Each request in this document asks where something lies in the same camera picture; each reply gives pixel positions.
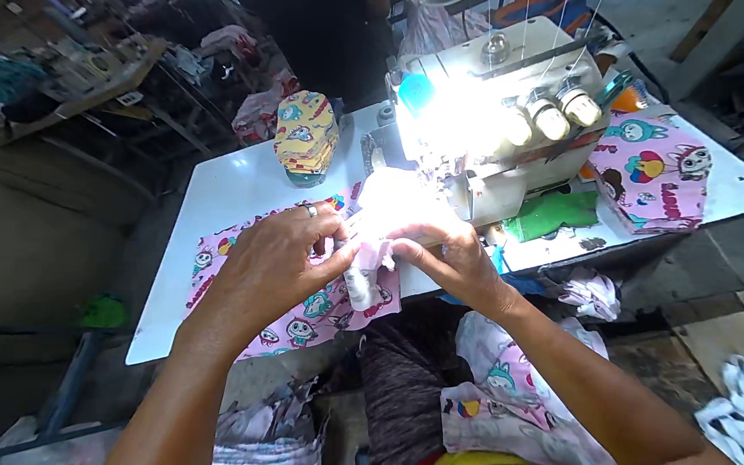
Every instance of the fabric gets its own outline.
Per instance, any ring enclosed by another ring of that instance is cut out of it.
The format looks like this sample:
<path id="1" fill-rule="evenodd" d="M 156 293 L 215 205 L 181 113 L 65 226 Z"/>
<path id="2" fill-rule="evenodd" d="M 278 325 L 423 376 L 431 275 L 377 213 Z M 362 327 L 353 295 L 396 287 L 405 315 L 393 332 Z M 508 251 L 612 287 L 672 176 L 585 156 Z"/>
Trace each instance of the fabric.
<path id="1" fill-rule="evenodd" d="M 598 223 L 596 191 L 542 195 L 522 204 L 518 215 L 505 219 L 504 229 L 519 242 L 532 241 L 559 227 L 581 227 Z"/>
<path id="2" fill-rule="evenodd" d="M 711 154 L 687 132 L 640 116 L 649 111 L 615 112 L 589 162 L 628 231 L 689 232 L 702 222 Z"/>
<path id="3" fill-rule="evenodd" d="M 318 465 L 325 426 L 315 433 L 307 402 L 316 378 L 279 386 L 256 406 L 238 409 L 236 403 L 217 418 L 214 464 Z"/>
<path id="4" fill-rule="evenodd" d="M 559 301 L 578 306 L 579 316 L 593 316 L 606 321 L 614 321 L 621 312 L 614 282 L 583 267 L 576 267 L 570 273 L 570 280 L 564 283 L 564 294 L 559 296 Z"/>
<path id="5" fill-rule="evenodd" d="M 728 399 L 720 397 L 694 414 L 705 437 L 719 450 L 744 465 L 744 357 L 733 355 L 722 367 Z"/>
<path id="6" fill-rule="evenodd" d="M 357 197 L 361 185 L 362 183 L 358 182 L 325 201 L 331 203 L 341 216 L 347 218 L 357 211 Z M 297 207 L 302 202 L 291 205 L 289 208 Z M 188 311 L 186 315 L 196 307 L 208 287 L 212 285 L 214 277 L 226 261 L 228 249 L 236 242 L 237 236 L 263 217 L 281 211 L 284 211 L 284 208 L 255 216 L 253 220 L 235 224 L 200 239 L 197 245 L 197 255 L 194 258 L 191 293 L 185 304 Z M 312 255 L 310 261 L 313 264 L 322 263 L 332 254 L 331 238 L 326 238 L 325 249 L 325 256 Z M 249 357 L 277 355 L 289 350 L 321 344 L 333 339 L 338 331 L 361 329 L 373 318 L 399 312 L 401 296 L 398 271 L 379 270 L 377 286 L 380 300 L 362 311 L 353 311 L 349 303 L 346 280 L 343 277 L 333 280 L 324 289 L 317 291 L 264 329 L 237 357 L 237 361 Z"/>
<path id="7" fill-rule="evenodd" d="M 274 154 L 290 173 L 323 174 L 337 145 L 337 122 L 329 99 L 301 90 L 277 109 Z"/>
<path id="8" fill-rule="evenodd" d="M 445 453 L 435 465 L 526 465 L 527 460 L 508 453 L 458 452 Z"/>
<path id="9" fill-rule="evenodd" d="M 560 326 L 607 358 L 601 337 L 584 331 L 578 320 Z M 506 452 L 542 464 L 614 463 L 497 323 L 469 312 L 459 324 L 456 351 L 469 363 L 474 382 L 441 391 L 448 452 Z"/>

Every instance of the white table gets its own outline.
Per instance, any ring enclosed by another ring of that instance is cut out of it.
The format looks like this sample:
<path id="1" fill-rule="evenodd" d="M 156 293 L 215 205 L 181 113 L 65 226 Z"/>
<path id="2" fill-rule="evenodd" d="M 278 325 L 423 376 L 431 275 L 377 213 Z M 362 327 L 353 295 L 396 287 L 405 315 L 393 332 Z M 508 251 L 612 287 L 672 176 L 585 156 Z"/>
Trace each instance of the white table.
<path id="1" fill-rule="evenodd" d="M 171 351 L 174 334 L 186 314 L 184 303 L 189 296 L 199 238 L 272 208 L 291 205 L 302 198 L 328 197 L 366 177 L 360 137 L 377 128 L 375 117 L 382 105 L 372 105 L 351 114 L 353 122 L 341 130 L 341 141 L 326 181 L 311 189 L 296 189 L 292 185 L 274 157 L 271 142 L 197 165 L 130 344 L 126 364 L 166 357 Z M 744 214 L 744 180 L 740 180 L 744 179 L 744 162 L 681 117 L 675 119 L 678 126 L 694 132 L 706 142 L 713 155 L 714 167 L 708 177 L 704 222 L 712 223 Z M 510 268 L 515 271 L 540 267 L 650 237 L 627 233 L 614 212 L 601 200 L 596 209 L 599 224 L 576 228 L 574 238 L 560 233 L 551 241 L 536 239 L 523 244 L 507 244 L 505 254 Z M 602 238 L 605 245 L 587 251 L 580 246 L 586 238 Z M 408 264 L 400 266 L 400 277 L 402 297 L 438 289 L 428 276 Z"/>

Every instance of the orange object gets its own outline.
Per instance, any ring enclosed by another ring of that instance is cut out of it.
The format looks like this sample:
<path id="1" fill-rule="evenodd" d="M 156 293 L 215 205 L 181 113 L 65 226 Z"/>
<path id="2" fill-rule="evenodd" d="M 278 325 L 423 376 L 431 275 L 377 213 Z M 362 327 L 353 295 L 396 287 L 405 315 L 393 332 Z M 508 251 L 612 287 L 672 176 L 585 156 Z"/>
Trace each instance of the orange object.
<path id="1" fill-rule="evenodd" d="M 633 87 L 628 87 L 614 100 L 610 108 L 620 112 L 632 113 L 646 109 L 647 102 L 645 102 Z"/>

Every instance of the yellow fabric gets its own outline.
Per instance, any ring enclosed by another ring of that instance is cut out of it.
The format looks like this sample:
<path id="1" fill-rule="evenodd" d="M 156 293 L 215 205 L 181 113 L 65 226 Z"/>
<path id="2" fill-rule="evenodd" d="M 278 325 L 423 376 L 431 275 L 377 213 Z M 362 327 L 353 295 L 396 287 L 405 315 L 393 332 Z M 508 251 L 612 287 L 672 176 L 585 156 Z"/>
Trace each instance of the yellow fabric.
<path id="1" fill-rule="evenodd" d="M 497 452 L 445 453 L 435 465 L 528 465 L 528 461 L 515 455 Z"/>
<path id="2" fill-rule="evenodd" d="M 332 162 L 337 133 L 329 100 L 302 90 L 278 106 L 274 153 L 289 172 L 323 173 Z"/>

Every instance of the silver ring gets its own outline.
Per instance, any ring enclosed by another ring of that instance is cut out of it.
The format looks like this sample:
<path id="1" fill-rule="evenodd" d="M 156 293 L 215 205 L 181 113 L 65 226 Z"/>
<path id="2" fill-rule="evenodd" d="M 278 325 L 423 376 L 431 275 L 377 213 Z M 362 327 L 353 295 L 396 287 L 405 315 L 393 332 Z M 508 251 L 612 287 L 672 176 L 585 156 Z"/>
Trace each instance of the silver ring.
<path id="1" fill-rule="evenodd" d="M 309 212 L 309 217 L 317 216 L 317 208 L 314 205 L 309 204 L 308 202 L 303 202 L 300 206 L 304 207 Z"/>

